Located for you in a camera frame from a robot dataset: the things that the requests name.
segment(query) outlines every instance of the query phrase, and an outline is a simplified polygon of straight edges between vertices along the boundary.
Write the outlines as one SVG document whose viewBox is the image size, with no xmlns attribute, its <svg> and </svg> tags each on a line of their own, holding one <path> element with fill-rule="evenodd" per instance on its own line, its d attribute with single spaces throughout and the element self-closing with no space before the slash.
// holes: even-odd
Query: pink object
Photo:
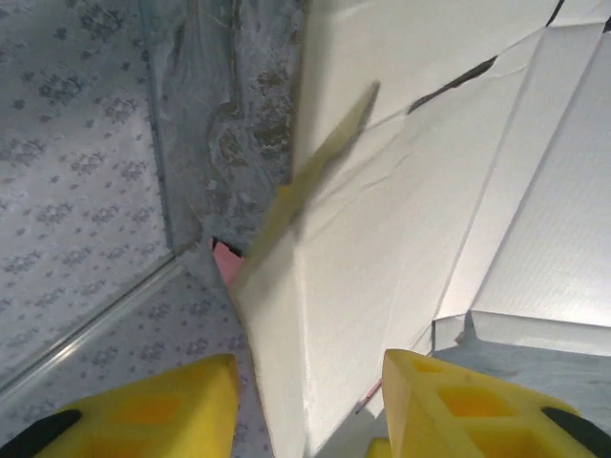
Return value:
<svg viewBox="0 0 611 458">
<path fill-rule="evenodd" d="M 216 246 L 213 248 L 214 259 L 217 262 L 217 266 L 221 271 L 221 276 L 223 281 L 227 286 L 231 284 L 238 275 L 240 271 L 240 267 L 242 267 L 242 263 L 244 262 L 243 258 L 235 255 L 227 245 L 222 243 L 221 241 L 217 242 Z"/>
</svg>

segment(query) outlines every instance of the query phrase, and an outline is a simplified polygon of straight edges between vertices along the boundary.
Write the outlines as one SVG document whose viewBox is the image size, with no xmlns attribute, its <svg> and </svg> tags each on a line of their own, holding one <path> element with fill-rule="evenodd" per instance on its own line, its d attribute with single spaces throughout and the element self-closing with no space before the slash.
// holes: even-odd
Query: white foam board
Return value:
<svg viewBox="0 0 611 458">
<path fill-rule="evenodd" d="M 487 277 L 477 296 L 478 317 L 574 322 L 580 311 L 595 311 L 611 327 L 604 302 L 609 290 L 601 286 L 609 259 L 602 235 L 611 227 L 603 205 L 611 201 L 603 179 L 609 170 L 602 154 L 609 143 L 603 98 L 596 101 L 595 122 L 588 122 L 592 114 L 585 108 L 600 87 L 599 67 L 611 62 L 601 35 L 611 4 L 567 0 L 546 28 L 556 5 L 312 2 L 296 167 L 373 80 L 382 86 L 369 128 L 347 162 L 235 292 L 278 458 L 330 450 L 352 456 L 349 438 L 368 422 L 350 415 L 379 379 L 384 350 L 428 353 L 433 341 L 457 343 L 454 334 Z M 494 56 L 487 72 L 408 114 L 414 101 Z M 586 100 L 579 102 L 582 94 Z M 568 123 L 577 126 L 569 129 Z M 584 152 L 587 157 L 580 157 Z M 592 180 L 584 186 L 586 177 Z M 571 183 L 562 194 L 566 204 L 559 203 L 555 214 L 541 213 L 564 180 Z M 590 210 L 583 210 L 584 199 L 592 201 Z M 558 260 L 575 243 L 581 258 L 571 258 L 573 270 L 563 277 L 555 269 L 566 271 L 568 264 Z M 521 272 L 525 261 L 530 271 Z M 585 280 L 586 274 L 593 279 Z M 589 289 L 567 298 L 558 311 L 550 305 L 555 297 L 549 286 L 537 279 L 558 285 L 567 278 Z M 518 294 L 525 287 L 526 298 Z M 535 295 L 539 302 L 531 300 Z M 576 298 L 591 303 L 576 306 Z M 432 326 L 435 320 L 439 325 Z M 540 333 L 540 327 L 522 328 Z M 433 338 L 444 329 L 452 335 Z M 491 326 L 477 331 L 485 329 L 494 334 Z M 607 334 L 596 335 L 604 340 Z M 504 339 L 516 344 L 523 337 Z"/>
</svg>

